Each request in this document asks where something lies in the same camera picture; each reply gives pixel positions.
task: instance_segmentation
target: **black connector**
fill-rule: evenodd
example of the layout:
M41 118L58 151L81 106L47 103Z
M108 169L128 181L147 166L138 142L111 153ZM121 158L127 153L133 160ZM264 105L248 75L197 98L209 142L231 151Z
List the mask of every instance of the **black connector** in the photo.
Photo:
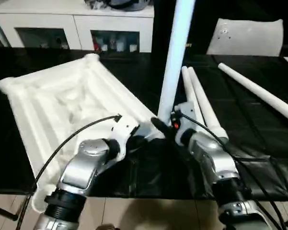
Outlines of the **black connector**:
M78 223L86 198L65 190L56 189L46 196L48 203L45 215L68 222Z

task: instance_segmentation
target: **robotic arm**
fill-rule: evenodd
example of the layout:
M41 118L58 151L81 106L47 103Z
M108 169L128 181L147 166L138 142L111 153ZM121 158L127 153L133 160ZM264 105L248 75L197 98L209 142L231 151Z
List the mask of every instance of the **robotic arm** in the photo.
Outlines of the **robotic arm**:
M83 141L78 153L67 164L56 190L46 197L48 206L34 229L76 230L97 175L125 157L127 140L137 127L136 120L123 116L112 128L109 139Z
M202 172L212 188L219 207L219 219L228 229L271 230L265 217L251 200L249 189L243 185L233 158L211 136L196 132L196 125L177 112L196 120L190 102L174 108L171 121L176 129L175 141L188 148L199 162Z
M196 119L192 103L182 103L175 112ZM211 186L219 207L219 219L227 229L270 230L271 227L251 200L243 185L232 157L211 136L196 132L196 126L173 113L171 120L176 129L175 142L189 149L200 164L204 177ZM122 160L128 138L138 123L123 116L112 129L109 139L85 140L78 153L67 164L56 190L47 196L46 211L39 217L35 230L76 230L98 175Z

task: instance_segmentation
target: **black tabletop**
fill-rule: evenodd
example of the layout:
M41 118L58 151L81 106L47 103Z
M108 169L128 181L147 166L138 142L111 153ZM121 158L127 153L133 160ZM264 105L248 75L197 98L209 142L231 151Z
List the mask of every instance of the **black tabletop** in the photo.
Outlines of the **black tabletop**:
M0 79L17 77L83 57L89 51L0 48ZM150 54L104 54L101 62L157 114L165 59ZM288 63L280 57L189 56L235 155L249 166L274 200L288 200L288 120L217 68L224 62L288 103ZM185 101L179 81L175 103ZM262 192L239 167L254 197ZM169 199L213 198L186 170L178 153L156 139L127 155L100 177L92 196ZM31 192L34 176L8 99L0 92L0 193Z

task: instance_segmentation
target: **white cylinder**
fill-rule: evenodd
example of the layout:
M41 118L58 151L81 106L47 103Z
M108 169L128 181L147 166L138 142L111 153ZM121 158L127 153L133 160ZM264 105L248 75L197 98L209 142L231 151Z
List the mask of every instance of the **white cylinder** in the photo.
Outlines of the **white cylinder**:
M158 117L169 123L196 0L177 0Z
M183 84L184 84L184 90L185 90L185 94L186 94L186 98L188 102L192 102L194 104L194 112L196 115L196 121L198 121L199 123L203 124L204 126L205 121L203 120L202 114L201 114L201 110L198 104L198 100L192 85L192 81L188 72L188 69L186 66L183 66L182 69L182 77L183 77ZM196 127L196 131L199 132L204 132L204 133L208 133L207 131L205 131L202 127L197 126Z
M286 118L288 118L288 104L279 99L278 97L271 94L269 91L265 90L261 86L257 85L253 81L244 77L237 71L231 69L229 66L224 63L219 64L219 69L227 73L230 77L235 79L239 84L243 85L245 88L249 89L255 95L260 97L263 101L268 103L274 109L282 113Z
M201 86L201 83L193 69L193 67L188 68L191 81L193 84L193 88L195 90L196 97L198 99L198 103L200 105L200 109L202 115L205 119L207 127L215 133L215 135L219 138L222 138L223 141L228 141L228 135L226 131L220 126L220 123L214 113L214 110L206 96L204 89Z

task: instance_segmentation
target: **glass cabinet door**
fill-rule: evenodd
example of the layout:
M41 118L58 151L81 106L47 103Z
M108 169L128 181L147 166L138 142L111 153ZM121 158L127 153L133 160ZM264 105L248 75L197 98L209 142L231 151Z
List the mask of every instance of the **glass cabinet door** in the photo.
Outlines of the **glass cabinet door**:
M63 29L15 28L24 47L69 49Z
M93 49L100 52L139 52L139 32L91 30Z
M12 47L81 49L72 15L0 13Z
M74 19L83 50L151 52L153 18L75 15Z

